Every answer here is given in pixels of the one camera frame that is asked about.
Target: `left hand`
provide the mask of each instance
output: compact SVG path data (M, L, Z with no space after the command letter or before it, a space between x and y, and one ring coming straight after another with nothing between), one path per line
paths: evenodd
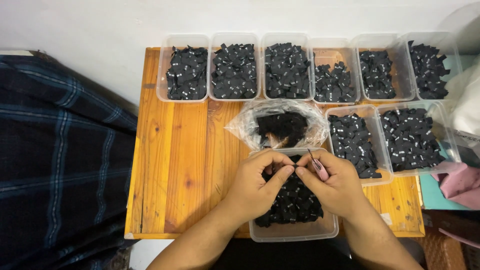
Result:
M272 179L265 182L262 172L271 172L270 165L283 167ZM293 165L294 162L287 155L271 149L255 153L240 163L235 182L222 201L231 216L238 219L239 226L260 217L270 209L283 183L293 173Z

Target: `wood grain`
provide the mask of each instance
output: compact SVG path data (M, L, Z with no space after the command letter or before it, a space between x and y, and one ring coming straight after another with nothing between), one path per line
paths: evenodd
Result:
M127 239L179 236L225 198L238 163L250 153L224 129L243 103L159 101L159 52L160 48L147 48L145 52L125 223ZM324 112L338 106L318 105ZM391 184L365 187L363 191L379 213L390 214L390 228L396 236L425 235L415 177L395 178ZM250 237L247 223L235 237Z

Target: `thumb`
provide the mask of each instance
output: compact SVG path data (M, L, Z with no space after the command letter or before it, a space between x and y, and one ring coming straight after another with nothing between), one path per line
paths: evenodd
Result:
M279 192L287 178L292 175L295 168L292 165L285 165L278 170L274 176L265 184L266 189L271 190L275 196Z
M318 198L325 198L328 196L329 187L327 184L318 179L308 169L304 167L298 167L295 172L302 180L302 182L309 188Z

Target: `hand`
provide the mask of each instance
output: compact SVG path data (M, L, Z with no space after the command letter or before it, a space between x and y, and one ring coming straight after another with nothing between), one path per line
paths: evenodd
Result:
M283 183L293 173L294 164L287 155L271 149L255 153L240 163L235 182L222 201L231 215L238 218L239 226L270 209ZM262 172L265 170L271 173L271 165L275 165L278 170L265 182Z
M310 154L301 157L295 172L320 200L322 208L349 220L362 213L365 207L371 207L363 194L357 171L350 161L337 158L322 149L312 154L325 167L330 178L325 182L318 178Z

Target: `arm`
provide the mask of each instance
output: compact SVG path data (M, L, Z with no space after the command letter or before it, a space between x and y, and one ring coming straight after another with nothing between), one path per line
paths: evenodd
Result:
M283 166L268 183L263 170L272 163ZM148 266L156 269L207 269L218 259L234 232L245 222L265 214L294 163L284 154L260 151L242 161L227 197L202 220L168 245Z
M296 173L324 209L343 217L353 256L372 270L421 270L363 194L352 163L323 150L313 156L325 166L330 178L324 183L312 173L310 155L297 162L299 166L308 164L308 168L298 167Z

